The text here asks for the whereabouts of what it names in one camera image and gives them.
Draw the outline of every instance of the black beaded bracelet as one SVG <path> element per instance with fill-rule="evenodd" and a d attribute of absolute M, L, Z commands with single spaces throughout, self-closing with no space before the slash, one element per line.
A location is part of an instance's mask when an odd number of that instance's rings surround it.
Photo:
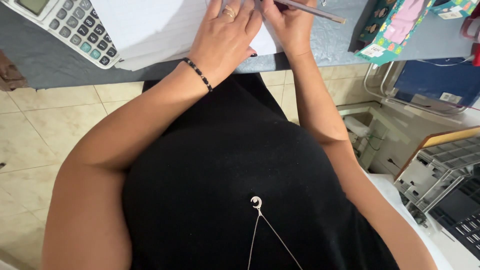
<path fill-rule="evenodd" d="M 193 70 L 195 70 L 195 72 L 197 72 L 197 74 L 198 74 L 200 77 L 202 77 L 203 82 L 207 85 L 208 91 L 213 92 L 212 86 L 211 86 L 210 83 L 208 82 L 207 78 L 205 78 L 205 77 L 202 75 L 202 72 L 197 68 L 197 66 L 196 66 L 190 59 L 188 59 L 187 57 L 183 58 L 182 60 L 185 61 L 187 64 L 189 64 L 189 65 L 193 68 Z"/>

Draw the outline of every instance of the notebook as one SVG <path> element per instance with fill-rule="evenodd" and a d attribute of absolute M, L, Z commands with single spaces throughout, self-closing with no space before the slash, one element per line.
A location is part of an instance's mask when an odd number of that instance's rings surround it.
<path fill-rule="evenodd" d="M 117 67 L 129 70 L 188 52 L 208 4 L 208 0 L 90 1 L 123 60 Z M 264 22 L 251 44 L 258 55 L 282 51 L 270 33 Z"/>

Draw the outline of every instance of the gray countertop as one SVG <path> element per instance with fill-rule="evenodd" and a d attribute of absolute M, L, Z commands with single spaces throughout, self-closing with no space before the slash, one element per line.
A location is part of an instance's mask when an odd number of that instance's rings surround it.
<path fill-rule="evenodd" d="M 376 0 L 327 0 L 322 10 L 347 18 L 344 25 L 315 18 L 312 50 L 318 66 L 365 63 L 352 48 Z M 465 57 L 472 42 L 460 37 L 462 19 L 443 20 L 430 13 L 397 60 Z M 178 61 L 158 63 L 136 72 L 102 70 L 47 31 L 0 4 L 0 49 L 27 78 L 31 87 L 54 88 L 161 79 Z M 260 56 L 242 63 L 237 73 L 288 69 L 285 54 Z"/>

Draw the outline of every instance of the tiled floor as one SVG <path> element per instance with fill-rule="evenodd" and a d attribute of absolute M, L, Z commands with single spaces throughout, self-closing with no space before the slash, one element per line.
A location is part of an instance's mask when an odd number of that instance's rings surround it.
<path fill-rule="evenodd" d="M 368 65 L 321 68 L 337 105 L 373 100 L 361 85 Z M 288 119 L 298 121 L 291 71 L 262 73 Z M 85 133 L 141 93 L 142 83 L 0 91 L 0 260 L 37 268 L 52 186 Z"/>

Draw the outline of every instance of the cardboard box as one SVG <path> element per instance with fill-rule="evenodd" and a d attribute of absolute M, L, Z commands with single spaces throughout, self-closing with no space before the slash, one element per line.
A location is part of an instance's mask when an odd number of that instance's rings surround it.
<path fill-rule="evenodd" d="M 432 7 L 432 12 L 445 20 L 464 18 L 472 14 L 479 0 L 450 0 Z"/>
<path fill-rule="evenodd" d="M 384 37 L 384 35 L 388 35 L 387 31 L 393 31 L 392 20 L 406 1 L 411 4 L 411 1 L 408 0 L 378 0 L 373 14 L 360 34 L 359 41 L 364 42 L 366 46 L 356 52 L 355 56 L 377 65 L 385 64 L 398 57 L 433 4 L 432 0 L 419 2 L 422 5 L 421 12 L 418 19 L 416 21 L 413 20 L 414 25 L 412 29 L 405 35 L 404 39 L 393 42 Z"/>

